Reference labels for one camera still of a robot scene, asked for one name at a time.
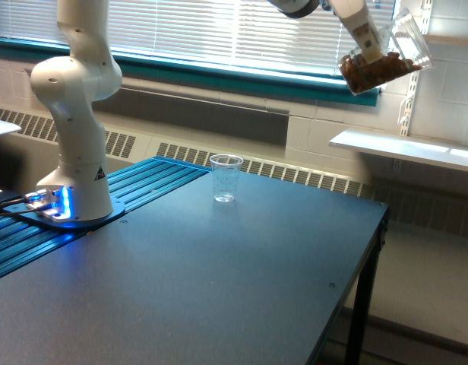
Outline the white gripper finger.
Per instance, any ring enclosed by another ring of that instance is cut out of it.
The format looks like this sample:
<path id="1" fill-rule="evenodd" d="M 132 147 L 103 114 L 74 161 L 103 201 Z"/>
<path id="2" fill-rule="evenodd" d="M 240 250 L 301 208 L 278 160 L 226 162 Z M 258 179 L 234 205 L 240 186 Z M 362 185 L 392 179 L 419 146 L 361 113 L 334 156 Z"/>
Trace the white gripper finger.
<path id="1" fill-rule="evenodd" d="M 382 56 L 381 38 L 363 0 L 332 0 L 330 5 L 342 25 L 361 49 L 368 64 L 378 61 Z"/>

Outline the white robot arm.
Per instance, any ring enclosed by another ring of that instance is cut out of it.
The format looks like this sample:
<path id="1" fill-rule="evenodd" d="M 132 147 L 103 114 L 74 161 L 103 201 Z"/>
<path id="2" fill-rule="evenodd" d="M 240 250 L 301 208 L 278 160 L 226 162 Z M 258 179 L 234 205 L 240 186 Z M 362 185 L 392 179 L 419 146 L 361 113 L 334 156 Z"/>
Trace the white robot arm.
<path id="1" fill-rule="evenodd" d="M 59 1 L 57 25 L 68 40 L 68 56 L 36 64 L 30 83 L 50 111 L 58 134 L 58 166 L 36 185 L 40 198 L 28 207 L 66 227 L 113 213 L 105 173 L 106 140 L 92 104 L 122 85 L 107 34 L 107 1 Z"/>

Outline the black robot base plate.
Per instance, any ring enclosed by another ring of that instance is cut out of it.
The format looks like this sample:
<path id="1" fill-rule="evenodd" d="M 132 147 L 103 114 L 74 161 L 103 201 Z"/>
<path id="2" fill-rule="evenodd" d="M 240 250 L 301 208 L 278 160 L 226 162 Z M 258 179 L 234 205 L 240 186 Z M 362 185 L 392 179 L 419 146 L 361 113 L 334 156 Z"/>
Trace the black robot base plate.
<path id="1" fill-rule="evenodd" d="M 113 211 L 111 214 L 98 218 L 91 221 L 67 221 L 60 223 L 53 221 L 42 214 L 36 212 L 20 213 L 19 211 L 27 210 L 24 203 L 18 203 L 4 208 L 5 213 L 12 213 L 15 217 L 18 217 L 22 221 L 26 221 L 29 224 L 39 225 L 41 227 L 52 228 L 56 230 L 71 230 L 71 231 L 89 231 L 95 230 L 105 224 L 120 218 L 125 214 L 125 204 L 122 201 L 112 202 Z"/>

